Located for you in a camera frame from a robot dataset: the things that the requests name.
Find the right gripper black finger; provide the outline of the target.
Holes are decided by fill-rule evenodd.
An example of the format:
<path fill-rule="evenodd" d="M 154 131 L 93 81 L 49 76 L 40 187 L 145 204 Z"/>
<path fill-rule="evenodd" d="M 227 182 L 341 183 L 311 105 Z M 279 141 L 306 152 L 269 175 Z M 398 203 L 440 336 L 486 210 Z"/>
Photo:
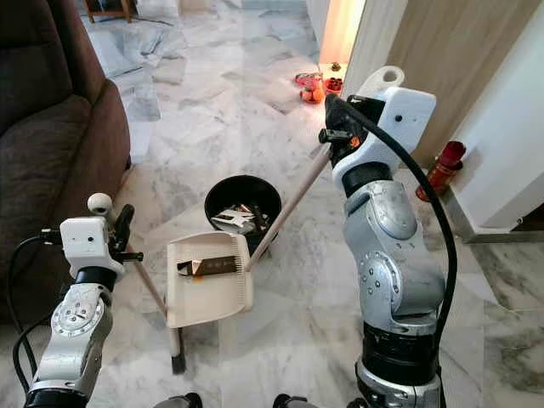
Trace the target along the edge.
<path fill-rule="evenodd" d="M 324 98 L 324 128 L 331 131 L 354 131 L 356 110 L 347 101 L 339 98 L 336 94 L 327 94 Z"/>

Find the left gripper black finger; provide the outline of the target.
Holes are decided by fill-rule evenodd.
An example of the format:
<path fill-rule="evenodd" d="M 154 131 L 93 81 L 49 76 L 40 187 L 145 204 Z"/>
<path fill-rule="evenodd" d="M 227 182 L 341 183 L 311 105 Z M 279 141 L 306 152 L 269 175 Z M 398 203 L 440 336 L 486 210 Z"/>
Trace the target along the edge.
<path fill-rule="evenodd" d="M 131 223 L 133 221 L 133 205 L 126 203 L 122 209 L 114 215 L 111 229 L 111 253 L 117 255 L 125 252 L 131 238 Z"/>

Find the cream long-handled dustpan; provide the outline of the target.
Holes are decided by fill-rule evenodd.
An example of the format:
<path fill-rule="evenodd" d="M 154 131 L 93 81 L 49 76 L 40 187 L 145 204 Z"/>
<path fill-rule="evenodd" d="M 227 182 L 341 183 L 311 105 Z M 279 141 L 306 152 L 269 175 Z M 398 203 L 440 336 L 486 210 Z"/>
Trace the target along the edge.
<path fill-rule="evenodd" d="M 342 99 L 349 96 L 376 98 L 388 88 L 404 87 L 404 76 L 404 71 L 399 67 L 384 66 L 373 71 L 357 93 L 337 96 Z M 322 174 L 323 168 L 330 165 L 329 145 L 323 144 L 308 173 L 300 180 L 295 194 L 288 201 L 281 198 L 282 210 L 279 217 L 268 228 L 267 234 L 252 255 L 246 237 L 228 230 L 217 229 L 171 241 L 167 245 L 167 325 L 178 329 L 217 321 L 252 309 L 255 298 L 252 270 L 255 263 L 267 252 L 298 203 Z M 175 267 L 176 262 L 222 256 L 240 257 L 244 271 L 233 275 L 185 277 L 180 276 Z"/>

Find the red tray with oranges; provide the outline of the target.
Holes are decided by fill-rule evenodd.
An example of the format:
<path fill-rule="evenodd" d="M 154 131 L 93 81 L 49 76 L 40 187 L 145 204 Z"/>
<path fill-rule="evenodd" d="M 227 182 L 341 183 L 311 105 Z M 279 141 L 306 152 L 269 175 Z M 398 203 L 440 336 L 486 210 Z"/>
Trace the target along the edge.
<path fill-rule="evenodd" d="M 314 73 L 300 73 L 294 77 L 294 82 L 299 86 L 299 97 L 306 104 L 322 104 L 326 96 L 324 89 L 324 77 L 319 71 Z"/>

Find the brown crumpled wrapper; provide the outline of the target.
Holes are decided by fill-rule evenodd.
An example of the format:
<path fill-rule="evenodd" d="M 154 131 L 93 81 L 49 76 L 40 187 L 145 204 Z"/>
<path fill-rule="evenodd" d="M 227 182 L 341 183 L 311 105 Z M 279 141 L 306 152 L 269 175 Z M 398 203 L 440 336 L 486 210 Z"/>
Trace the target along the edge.
<path fill-rule="evenodd" d="M 237 256 L 201 258 L 176 262 L 176 272 L 185 277 L 205 277 L 210 275 L 233 275 L 244 271 L 244 264 Z"/>

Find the round black waste bin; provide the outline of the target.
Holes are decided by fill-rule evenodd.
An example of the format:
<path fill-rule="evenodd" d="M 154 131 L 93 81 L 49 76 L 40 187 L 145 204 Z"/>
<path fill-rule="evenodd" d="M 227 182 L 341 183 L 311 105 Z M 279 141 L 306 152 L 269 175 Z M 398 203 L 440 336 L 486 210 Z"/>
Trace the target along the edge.
<path fill-rule="evenodd" d="M 215 221 L 223 211 L 230 210 L 240 215 L 248 215 L 245 232 L 232 226 Z M 275 187 L 252 175 L 229 176 L 217 182 L 207 193 L 203 202 L 207 222 L 216 230 L 228 230 L 246 237 L 250 255 L 252 255 L 267 234 L 268 228 L 279 217 L 282 199 Z"/>

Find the brown fabric sofa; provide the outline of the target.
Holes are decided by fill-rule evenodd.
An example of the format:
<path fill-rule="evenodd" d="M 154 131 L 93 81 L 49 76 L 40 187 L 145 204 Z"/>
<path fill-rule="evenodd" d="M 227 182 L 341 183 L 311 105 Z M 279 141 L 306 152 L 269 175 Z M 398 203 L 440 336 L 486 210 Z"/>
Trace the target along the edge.
<path fill-rule="evenodd" d="M 120 90 L 106 78 L 71 0 L 1 0 L 1 322 L 54 309 L 69 264 L 27 238 L 87 214 L 94 193 L 120 190 L 131 136 Z"/>

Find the red bottle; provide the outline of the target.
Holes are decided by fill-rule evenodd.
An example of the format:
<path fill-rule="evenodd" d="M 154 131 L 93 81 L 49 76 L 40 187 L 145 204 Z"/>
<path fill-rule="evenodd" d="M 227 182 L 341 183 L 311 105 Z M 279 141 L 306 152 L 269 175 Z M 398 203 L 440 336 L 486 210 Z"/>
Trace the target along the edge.
<path fill-rule="evenodd" d="M 428 183 L 437 196 L 442 196 L 450 188 L 451 180 L 463 168 L 463 156 L 467 148 L 462 141 L 448 141 L 434 163 L 434 167 L 428 171 Z"/>

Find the crumpled silver wrapper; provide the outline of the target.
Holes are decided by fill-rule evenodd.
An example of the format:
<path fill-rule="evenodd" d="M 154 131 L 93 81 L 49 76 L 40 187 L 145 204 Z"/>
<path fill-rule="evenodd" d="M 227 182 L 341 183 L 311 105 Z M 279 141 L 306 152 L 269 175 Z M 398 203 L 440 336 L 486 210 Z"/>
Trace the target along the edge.
<path fill-rule="evenodd" d="M 256 207 L 245 205 L 245 203 L 226 207 L 210 217 L 210 221 L 214 228 L 241 235 L 259 232 L 264 225 L 261 215 L 257 214 Z"/>

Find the wooden door panel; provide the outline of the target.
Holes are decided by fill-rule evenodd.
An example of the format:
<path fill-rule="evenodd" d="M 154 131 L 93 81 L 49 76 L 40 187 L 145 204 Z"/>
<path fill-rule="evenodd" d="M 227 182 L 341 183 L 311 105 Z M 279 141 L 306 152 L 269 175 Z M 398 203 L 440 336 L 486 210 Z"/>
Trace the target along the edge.
<path fill-rule="evenodd" d="M 412 152 L 434 162 L 544 0 L 365 0 L 343 89 L 356 94 L 382 66 L 438 98 Z"/>

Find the dark robot left foot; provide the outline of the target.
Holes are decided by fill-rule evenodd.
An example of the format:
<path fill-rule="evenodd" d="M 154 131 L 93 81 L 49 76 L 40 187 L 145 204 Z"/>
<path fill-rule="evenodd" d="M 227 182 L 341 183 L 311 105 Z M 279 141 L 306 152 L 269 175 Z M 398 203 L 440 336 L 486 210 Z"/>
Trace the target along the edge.
<path fill-rule="evenodd" d="M 152 408 L 203 408 L 203 401 L 198 393 L 187 393 L 168 397 L 154 404 Z"/>

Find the dark robot foot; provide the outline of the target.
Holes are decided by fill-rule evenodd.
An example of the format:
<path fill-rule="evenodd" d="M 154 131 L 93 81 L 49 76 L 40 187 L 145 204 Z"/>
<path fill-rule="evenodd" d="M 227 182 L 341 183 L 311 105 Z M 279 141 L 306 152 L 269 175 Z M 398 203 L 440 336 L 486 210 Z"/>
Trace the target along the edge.
<path fill-rule="evenodd" d="M 279 394 L 275 398 L 272 408 L 316 408 L 307 397 Z"/>
<path fill-rule="evenodd" d="M 168 397 L 154 404 L 152 408 L 203 408 L 203 401 L 198 393 L 187 393 Z"/>

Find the dark robot right foot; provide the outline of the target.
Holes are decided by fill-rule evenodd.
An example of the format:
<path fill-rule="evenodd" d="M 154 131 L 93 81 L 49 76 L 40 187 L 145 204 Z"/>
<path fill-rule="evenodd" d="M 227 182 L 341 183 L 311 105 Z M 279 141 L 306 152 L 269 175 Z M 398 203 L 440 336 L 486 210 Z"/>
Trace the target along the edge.
<path fill-rule="evenodd" d="M 279 394 L 275 398 L 272 408 L 316 408 L 307 397 Z"/>

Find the small wooden stool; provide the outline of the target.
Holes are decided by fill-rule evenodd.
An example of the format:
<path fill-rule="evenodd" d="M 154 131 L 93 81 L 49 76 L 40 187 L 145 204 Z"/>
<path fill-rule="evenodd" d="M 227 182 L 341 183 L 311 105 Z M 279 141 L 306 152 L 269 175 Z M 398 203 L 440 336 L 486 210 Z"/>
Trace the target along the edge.
<path fill-rule="evenodd" d="M 117 17 L 124 19 L 126 23 L 132 23 L 133 17 L 139 12 L 139 0 L 84 0 L 84 4 L 92 24 L 99 20 L 105 22 L 108 17 Z"/>

